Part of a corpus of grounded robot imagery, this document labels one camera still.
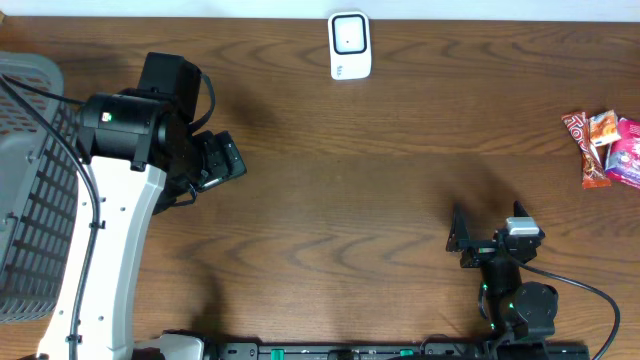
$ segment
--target black square outline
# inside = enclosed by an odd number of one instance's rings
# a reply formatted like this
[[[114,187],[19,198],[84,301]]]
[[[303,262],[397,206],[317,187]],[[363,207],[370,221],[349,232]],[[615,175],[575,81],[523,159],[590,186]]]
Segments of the black square outline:
[[[364,40],[364,48],[360,51],[347,51],[347,52],[340,52],[338,51],[338,47],[336,46],[336,19],[339,18],[348,18],[348,17],[359,17],[360,20],[362,20],[362,38]],[[334,17],[331,20],[331,33],[333,35],[333,50],[336,52],[336,54],[338,55],[352,55],[352,54],[362,54],[363,52],[367,51],[367,24],[364,20],[364,17],[360,14],[348,14],[348,15],[338,15],[336,17]]]

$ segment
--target gray basket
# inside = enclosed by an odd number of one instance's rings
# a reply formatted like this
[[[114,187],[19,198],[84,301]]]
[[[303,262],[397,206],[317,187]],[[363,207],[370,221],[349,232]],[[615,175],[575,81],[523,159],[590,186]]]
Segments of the gray basket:
[[[0,73],[62,95],[50,60],[0,52]],[[12,86],[72,144],[64,103]],[[75,222],[76,170],[62,148],[0,88],[0,323],[34,320],[55,307]]]

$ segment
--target wooden table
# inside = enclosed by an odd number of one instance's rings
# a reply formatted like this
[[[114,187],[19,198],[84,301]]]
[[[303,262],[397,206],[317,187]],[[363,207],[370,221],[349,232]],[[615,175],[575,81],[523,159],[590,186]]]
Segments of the wooden table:
[[[329,75],[325,21],[13,18],[0,46],[47,56],[67,95],[137,84],[145,55],[211,76],[209,129],[249,172],[153,218],[137,340],[190,328],[263,341],[420,341],[480,334],[480,272],[444,251],[451,208],[491,235],[520,199],[547,233],[532,264],[611,294],[607,359],[640,356],[640,192],[582,190],[576,109],[640,119],[634,24],[373,21],[368,79]],[[206,89],[198,113],[208,105]],[[613,312],[560,293],[556,340],[595,354]],[[0,327],[0,358],[33,353],[47,321]]]

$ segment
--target chocolate bar wrapper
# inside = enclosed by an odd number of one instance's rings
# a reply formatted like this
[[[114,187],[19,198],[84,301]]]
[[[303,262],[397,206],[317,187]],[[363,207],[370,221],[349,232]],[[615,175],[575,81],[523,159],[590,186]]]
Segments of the chocolate bar wrapper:
[[[598,147],[620,140],[618,133],[618,115],[609,110],[589,119],[589,139]]]
[[[610,179],[640,188],[640,123],[620,119],[622,139],[609,146],[605,173]]]
[[[564,115],[562,122],[582,152],[582,188],[611,186],[611,180],[604,173],[596,147],[589,141],[589,123],[585,113],[576,112]]]

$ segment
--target green component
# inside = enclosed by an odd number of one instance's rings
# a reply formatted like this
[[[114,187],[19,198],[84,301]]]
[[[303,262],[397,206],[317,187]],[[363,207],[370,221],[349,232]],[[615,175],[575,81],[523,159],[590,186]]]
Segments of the green component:
[[[271,350],[271,360],[284,360],[284,350]]]

